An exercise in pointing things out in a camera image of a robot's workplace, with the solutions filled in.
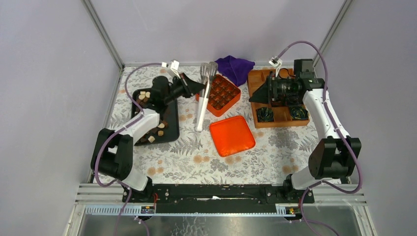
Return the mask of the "white handled metal tongs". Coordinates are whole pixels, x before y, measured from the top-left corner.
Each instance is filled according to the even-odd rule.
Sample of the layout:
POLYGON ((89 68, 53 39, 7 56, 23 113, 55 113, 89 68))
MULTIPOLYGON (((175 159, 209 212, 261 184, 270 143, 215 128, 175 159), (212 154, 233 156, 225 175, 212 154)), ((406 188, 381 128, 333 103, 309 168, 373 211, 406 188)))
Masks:
POLYGON ((198 115, 196 119, 196 131, 198 132, 203 130, 203 123, 209 102, 211 84, 217 73, 217 68, 218 64, 214 61, 210 61, 208 63, 204 62, 200 66, 201 82, 205 85, 205 88, 199 93, 198 115))

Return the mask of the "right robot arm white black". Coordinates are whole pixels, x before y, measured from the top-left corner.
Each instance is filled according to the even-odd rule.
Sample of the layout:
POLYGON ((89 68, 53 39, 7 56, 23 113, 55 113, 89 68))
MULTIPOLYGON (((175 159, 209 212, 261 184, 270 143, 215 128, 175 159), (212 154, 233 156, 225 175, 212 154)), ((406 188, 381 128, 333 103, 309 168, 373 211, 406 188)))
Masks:
POLYGON ((309 112, 319 143, 311 152, 308 166, 289 177, 289 185, 282 189, 284 200, 293 203, 301 197, 301 190, 329 179, 352 175, 361 149, 359 138, 353 138, 338 119, 329 99, 325 79, 317 78, 312 59, 294 61, 294 75, 281 78, 282 60, 269 61, 275 68, 265 82, 256 89, 249 101, 272 104, 284 95, 297 95, 309 112))

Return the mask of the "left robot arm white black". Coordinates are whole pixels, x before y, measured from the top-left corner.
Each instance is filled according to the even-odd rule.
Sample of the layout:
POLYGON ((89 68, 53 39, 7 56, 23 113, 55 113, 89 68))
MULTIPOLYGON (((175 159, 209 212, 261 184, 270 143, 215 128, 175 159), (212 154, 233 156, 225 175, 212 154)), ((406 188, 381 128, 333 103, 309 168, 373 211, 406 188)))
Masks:
POLYGON ((171 106, 179 97, 191 98, 205 88, 205 84, 188 78, 184 73, 175 76, 171 82, 165 76, 157 76, 152 86, 144 89, 150 97, 144 107, 135 105, 134 116, 115 130, 103 128, 99 131, 90 167, 96 173, 113 177, 134 189, 134 196, 140 202, 152 197, 150 179, 133 167, 134 145, 156 129, 171 114, 171 106))

